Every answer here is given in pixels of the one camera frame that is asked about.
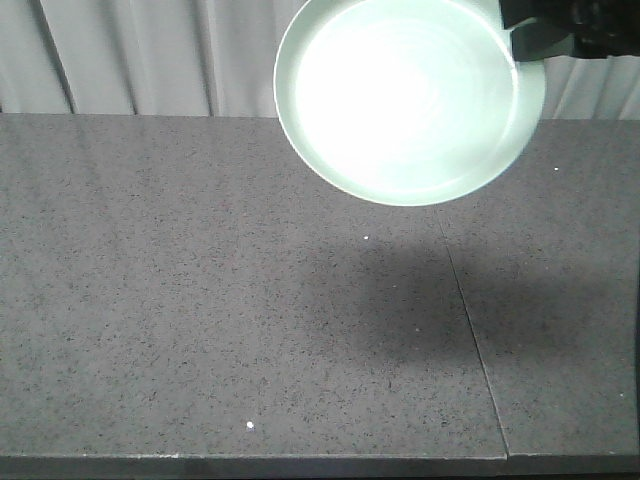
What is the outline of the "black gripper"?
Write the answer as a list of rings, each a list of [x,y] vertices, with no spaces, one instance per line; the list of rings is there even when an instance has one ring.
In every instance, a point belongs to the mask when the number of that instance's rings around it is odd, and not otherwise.
[[[517,62],[639,55],[637,1],[501,1],[499,6]]]

